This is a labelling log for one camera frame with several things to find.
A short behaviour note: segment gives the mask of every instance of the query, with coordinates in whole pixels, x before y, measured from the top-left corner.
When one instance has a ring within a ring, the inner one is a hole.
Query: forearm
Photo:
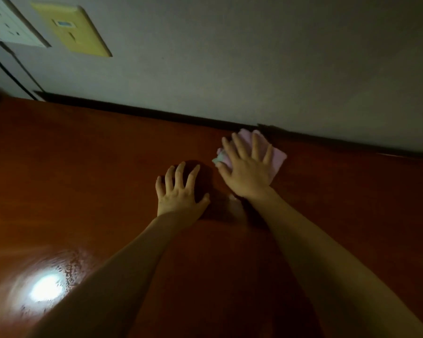
[[[106,337],[135,314],[163,251],[178,232],[176,218],[155,218],[130,244],[77,286],[29,336]]]
[[[249,199],[335,335],[423,337],[423,324],[359,260],[267,188]]]

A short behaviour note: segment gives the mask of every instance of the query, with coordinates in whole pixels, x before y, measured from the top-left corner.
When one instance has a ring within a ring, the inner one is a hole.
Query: yellow switch plate
[[[83,8],[41,2],[31,2],[31,5],[69,50],[111,57]]]

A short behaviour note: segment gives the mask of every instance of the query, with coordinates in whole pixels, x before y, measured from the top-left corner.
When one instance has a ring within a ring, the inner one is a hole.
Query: hand
[[[186,227],[193,225],[202,216],[202,213],[210,204],[210,195],[206,193],[199,203],[194,200],[194,182],[200,167],[200,165],[197,165],[189,174],[186,186],[183,182],[185,162],[182,162],[175,171],[175,186],[172,184],[174,166],[169,167],[166,172],[165,186],[161,182],[161,177],[158,176],[155,184],[158,196],[157,216],[171,213]]]
[[[252,134],[252,153],[248,155],[240,137],[233,133],[232,139],[237,147],[238,153],[230,145],[225,137],[222,138],[222,145],[229,159],[232,162],[232,172],[226,164],[216,164],[219,173],[238,196],[252,199],[263,193],[270,184],[270,169],[272,160],[272,145],[269,145],[263,160],[259,154],[259,136]]]

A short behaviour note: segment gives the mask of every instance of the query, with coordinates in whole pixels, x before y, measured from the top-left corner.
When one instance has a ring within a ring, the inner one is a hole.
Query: wall socket
[[[0,41],[50,46],[9,0],[0,0]]]

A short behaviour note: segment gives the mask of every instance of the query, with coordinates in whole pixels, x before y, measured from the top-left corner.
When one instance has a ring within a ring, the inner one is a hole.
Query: cleaning rag
[[[266,140],[265,136],[263,136],[258,130],[254,130],[253,132],[258,135],[258,147],[259,147],[260,159],[263,159],[263,157],[266,154],[266,150],[268,149],[269,142]],[[242,139],[248,154],[251,155],[252,133],[247,129],[241,129],[238,132],[238,136],[240,137],[240,139]],[[235,148],[235,143],[233,141],[231,141],[231,145]],[[222,162],[226,164],[232,170],[232,162],[229,159],[229,156],[227,155],[226,151],[223,148],[219,148],[217,154],[218,156],[212,160],[213,163],[216,164],[218,162]],[[270,171],[270,183],[274,179],[274,176],[276,176],[277,172],[281,168],[286,158],[287,158],[287,154],[273,147],[271,171]]]

